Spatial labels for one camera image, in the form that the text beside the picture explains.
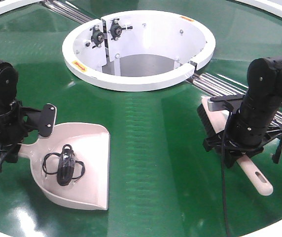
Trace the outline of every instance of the green conveyor surface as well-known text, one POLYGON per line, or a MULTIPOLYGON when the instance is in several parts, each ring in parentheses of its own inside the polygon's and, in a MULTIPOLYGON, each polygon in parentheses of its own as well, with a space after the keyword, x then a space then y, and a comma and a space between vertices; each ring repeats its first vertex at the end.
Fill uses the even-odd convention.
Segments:
MULTIPOLYGON (((227 0, 72 0, 99 18, 126 10, 179 13, 206 25, 216 38, 200 72, 246 84, 249 63, 282 55, 282 19, 227 0)), ((57 123, 89 122, 110 134, 109 210, 84 211, 49 201, 27 159, 0 173, 0 232, 14 237, 224 237, 220 158, 206 153, 196 109, 204 92, 183 82, 152 92, 115 92, 90 85, 65 66, 61 45, 79 24, 40 4, 0 16, 0 58, 19 72, 17 98, 25 106, 58 108, 57 123)), ((36 134, 26 139, 32 143, 36 134)), ((240 236, 282 218, 282 158, 253 160, 274 185, 257 193, 235 164, 226 169, 230 229, 240 236)))

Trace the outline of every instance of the orange sticker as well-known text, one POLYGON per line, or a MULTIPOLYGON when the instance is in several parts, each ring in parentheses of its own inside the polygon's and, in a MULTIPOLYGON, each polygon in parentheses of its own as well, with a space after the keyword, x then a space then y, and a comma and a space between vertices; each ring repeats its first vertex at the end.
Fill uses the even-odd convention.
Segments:
POLYGON ((82 72, 87 71, 87 68, 83 64, 79 63, 78 61, 73 61, 72 63, 76 65, 82 72))
POLYGON ((189 17, 187 17, 187 16, 180 16, 182 19, 185 19, 185 20, 187 20, 187 21, 190 21, 190 22, 193 22, 193 21, 195 21, 194 19, 191 19, 191 18, 189 18, 189 17))

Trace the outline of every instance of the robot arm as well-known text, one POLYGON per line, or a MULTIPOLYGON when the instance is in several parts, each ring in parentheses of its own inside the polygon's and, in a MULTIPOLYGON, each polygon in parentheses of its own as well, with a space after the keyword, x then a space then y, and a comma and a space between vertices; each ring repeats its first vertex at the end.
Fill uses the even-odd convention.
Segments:
POLYGON ((50 136, 56 107, 46 104, 43 110, 23 107, 16 99, 18 73, 0 60, 0 172, 3 161, 17 162, 20 143, 33 130, 42 137, 50 136))
POLYGON ((248 90, 244 96, 212 97, 218 104, 213 111, 232 112, 227 121, 226 133, 220 132, 205 139, 206 150, 225 149, 225 163, 231 167, 243 154, 252 157, 263 151, 263 146, 280 137, 282 130, 271 127, 277 110, 282 104, 282 57, 259 58, 251 62, 247 71, 248 90), (221 143, 223 134, 225 144, 221 143))

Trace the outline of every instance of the brush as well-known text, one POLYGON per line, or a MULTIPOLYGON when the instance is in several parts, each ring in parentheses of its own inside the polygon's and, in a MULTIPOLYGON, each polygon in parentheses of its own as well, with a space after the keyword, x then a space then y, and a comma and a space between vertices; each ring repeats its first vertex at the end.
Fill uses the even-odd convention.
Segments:
MULTIPOLYGON (((208 137, 211 137, 225 128, 227 118, 223 111, 209 110, 209 98, 210 97, 203 97, 201 105, 197 108, 197 113, 205 127, 208 137)), ((271 183, 247 155, 243 155, 241 158, 237 159, 236 162, 261 195, 268 196, 273 193, 274 188, 271 183)))

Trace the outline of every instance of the white dustpan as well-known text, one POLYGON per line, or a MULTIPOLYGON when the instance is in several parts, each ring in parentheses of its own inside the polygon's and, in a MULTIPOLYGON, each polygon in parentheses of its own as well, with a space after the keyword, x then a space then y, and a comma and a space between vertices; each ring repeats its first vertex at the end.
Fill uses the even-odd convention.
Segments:
MULTIPOLYGON (((67 122, 54 126, 48 138, 39 138, 31 145, 22 144, 20 157, 29 158, 35 182, 52 202, 75 209, 108 209, 109 139, 107 129, 98 124, 67 122), (85 174, 67 186, 57 183, 56 175, 45 175, 42 170, 46 154, 61 153, 62 147, 70 144, 75 159, 84 162, 85 174)), ((46 162, 47 171, 58 168, 57 157, 46 162)), ((79 176, 81 166, 75 166, 73 176, 79 176)))

